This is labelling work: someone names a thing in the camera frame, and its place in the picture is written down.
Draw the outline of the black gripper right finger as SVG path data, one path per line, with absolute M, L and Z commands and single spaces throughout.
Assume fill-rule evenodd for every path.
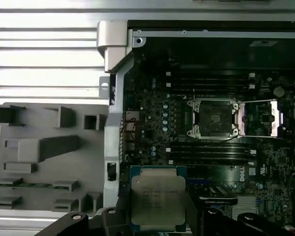
M 186 223 L 194 236 L 295 236 L 295 229 L 279 227 L 254 213 L 233 220 L 190 193 L 186 194 Z

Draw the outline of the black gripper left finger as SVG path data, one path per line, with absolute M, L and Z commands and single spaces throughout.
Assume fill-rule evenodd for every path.
M 130 236 L 130 196 L 120 196 L 116 206 L 104 208 L 93 218 L 72 212 L 42 229 L 39 236 Z

